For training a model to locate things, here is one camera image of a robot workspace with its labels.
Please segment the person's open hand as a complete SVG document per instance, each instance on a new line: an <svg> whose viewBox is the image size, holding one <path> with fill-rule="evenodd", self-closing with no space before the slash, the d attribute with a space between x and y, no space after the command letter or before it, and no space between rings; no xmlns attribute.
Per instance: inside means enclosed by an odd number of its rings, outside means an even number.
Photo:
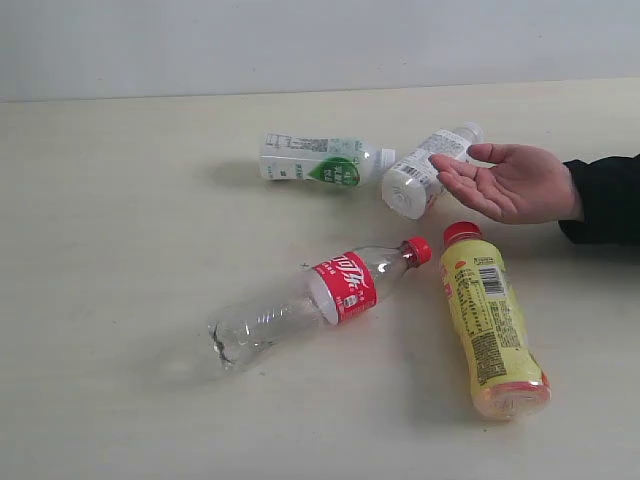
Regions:
<svg viewBox="0 0 640 480"><path fill-rule="evenodd" d="M504 224L582 221L582 201L569 168L552 153L517 144L476 144L480 164L430 157L441 184L466 207Z"/></svg>

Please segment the black sleeved forearm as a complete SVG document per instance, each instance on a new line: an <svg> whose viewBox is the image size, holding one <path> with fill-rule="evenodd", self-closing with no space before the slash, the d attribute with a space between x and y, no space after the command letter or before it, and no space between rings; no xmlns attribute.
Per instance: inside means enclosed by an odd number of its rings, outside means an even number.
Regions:
<svg viewBox="0 0 640 480"><path fill-rule="evenodd" d="M639 244L639 157L612 156L569 169L583 218L564 220L561 231L575 244Z"/></svg>

